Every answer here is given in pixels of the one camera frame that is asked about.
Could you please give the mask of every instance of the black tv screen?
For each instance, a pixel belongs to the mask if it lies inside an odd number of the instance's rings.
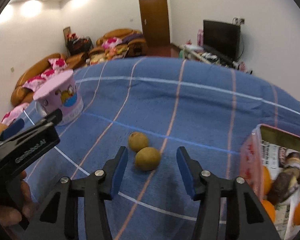
[[[236,61],[239,57],[240,26],[204,20],[203,43]]]

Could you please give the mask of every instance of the wooden door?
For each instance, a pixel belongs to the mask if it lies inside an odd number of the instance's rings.
[[[143,34],[148,46],[170,45],[167,0],[139,0]]]

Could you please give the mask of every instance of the garfield illustration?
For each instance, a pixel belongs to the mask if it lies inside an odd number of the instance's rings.
[[[57,90],[55,94],[60,95],[62,105],[66,107],[73,106],[77,101],[77,93],[72,85],[69,85],[67,90]]]

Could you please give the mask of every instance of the floor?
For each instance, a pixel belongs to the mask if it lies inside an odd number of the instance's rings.
[[[172,45],[155,47],[148,49],[148,56],[157,57],[179,57],[180,50]]]

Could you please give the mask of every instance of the human hand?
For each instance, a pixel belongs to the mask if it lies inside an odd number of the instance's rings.
[[[21,192],[24,197],[24,206],[22,208],[22,213],[26,218],[30,219],[30,217],[33,215],[33,212],[35,210],[35,204],[31,200],[30,187],[23,180],[26,178],[26,176],[27,174],[25,171],[23,171],[20,176]],[[18,210],[12,207],[0,205],[0,224],[13,240],[17,240],[18,238],[11,232],[9,227],[18,224],[21,220],[22,220],[22,215]]]

